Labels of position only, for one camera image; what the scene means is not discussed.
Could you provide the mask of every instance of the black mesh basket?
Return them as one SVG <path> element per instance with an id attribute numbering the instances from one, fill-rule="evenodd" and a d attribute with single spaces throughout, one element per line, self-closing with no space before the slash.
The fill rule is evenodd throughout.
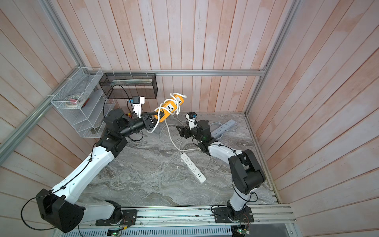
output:
<path id="1" fill-rule="evenodd" d="M 132 99 L 133 96 L 156 99 L 158 92 L 154 73 L 107 72 L 99 84 L 108 99 Z"/>

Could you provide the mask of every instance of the robotic arm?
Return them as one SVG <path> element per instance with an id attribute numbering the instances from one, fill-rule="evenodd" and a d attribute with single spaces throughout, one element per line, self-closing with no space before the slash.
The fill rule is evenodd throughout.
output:
<path id="1" fill-rule="evenodd" d="M 51 190 L 42 189 L 36 200 L 42 219 L 63 232 L 73 230 L 80 223 L 96 220 L 96 225 L 118 225 L 122 218 L 125 225 L 135 223 L 136 210 L 121 210 L 114 201 L 79 203 L 79 196 L 91 180 L 111 162 L 126 146 L 126 137 L 143 129 L 153 129 L 158 123 L 158 112 L 142 113 L 140 117 L 129 118 L 121 109 L 115 109 L 104 118 L 106 132 L 95 144 L 92 153 Z M 250 150 L 234 150 L 211 136 L 208 121 L 196 121 L 196 113 L 186 114 L 187 126 L 177 126 L 180 136 L 192 137 L 199 143 L 201 151 L 229 163 L 232 180 L 237 189 L 225 208 L 214 208 L 215 221 L 228 223 L 238 221 L 241 215 L 251 212 L 246 206 L 251 192 L 266 179 L 254 154 Z"/>

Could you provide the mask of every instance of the black mounting plate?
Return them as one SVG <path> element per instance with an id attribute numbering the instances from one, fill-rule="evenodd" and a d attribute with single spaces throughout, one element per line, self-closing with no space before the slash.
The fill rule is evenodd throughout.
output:
<path id="1" fill-rule="evenodd" d="M 215 213 L 216 223 L 230 223 L 231 222 L 229 219 L 229 210 L 227 207 L 215 207 L 213 208 L 213 212 Z M 251 208 L 245 207 L 243 212 L 240 213 L 239 216 L 234 217 L 234 221 L 238 221 L 238 220 L 245 223 L 254 222 L 253 215 L 251 215 Z"/>
<path id="2" fill-rule="evenodd" d="M 121 220 L 119 225 L 124 225 L 124 226 L 134 226 L 136 223 L 136 218 L 137 218 L 137 210 L 121 210 L 122 211 L 122 216 L 125 220 Z M 96 221 L 96 226 L 110 226 L 110 220 L 97 220 Z"/>

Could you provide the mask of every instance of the gray marble surface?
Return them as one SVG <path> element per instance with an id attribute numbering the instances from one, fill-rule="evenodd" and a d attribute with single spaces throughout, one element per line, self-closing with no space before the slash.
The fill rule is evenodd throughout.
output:
<path id="1" fill-rule="evenodd" d="M 184 120 L 185 113 L 179 118 Z M 256 154 L 254 143 L 247 129 L 243 114 L 198 114 L 198 120 L 225 123 L 233 119 L 238 124 L 235 132 L 225 132 L 220 139 L 235 149 L 250 149 Z M 170 116 L 169 124 L 179 122 Z M 211 131 L 219 125 L 212 125 Z M 170 126 L 173 140 L 179 139 L 175 126 Z M 133 134 L 139 139 L 140 134 Z M 162 139 L 169 141 L 167 129 Z M 123 207 L 141 206 L 189 206 L 189 205 L 225 205 L 234 190 L 231 184 L 229 165 L 208 156 L 200 150 L 188 151 L 187 155 L 201 170 L 207 180 L 200 183 L 180 158 L 179 151 L 172 143 L 163 143 L 159 132 L 148 134 L 139 142 L 128 140 L 123 151 L 109 163 L 86 187 L 79 198 L 80 202 L 93 202 L 111 199 Z M 183 142 L 182 149 L 196 148 L 192 139 Z M 267 181 L 256 191 L 258 201 L 254 204 L 274 204 Z"/>

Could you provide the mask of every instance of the wire mesh basket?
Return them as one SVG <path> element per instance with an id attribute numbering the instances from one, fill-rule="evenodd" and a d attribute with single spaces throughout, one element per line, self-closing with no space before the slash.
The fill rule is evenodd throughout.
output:
<path id="1" fill-rule="evenodd" d="M 132 99 L 133 96 L 156 99 L 158 92 L 154 73 L 108 72 L 99 84 L 109 99 Z"/>
<path id="2" fill-rule="evenodd" d="M 85 69 L 97 72 L 87 73 Z M 102 75 L 101 69 L 82 67 L 51 100 L 81 137 L 100 138 L 105 128 L 104 115 L 114 108 L 115 101 L 95 89 Z"/>

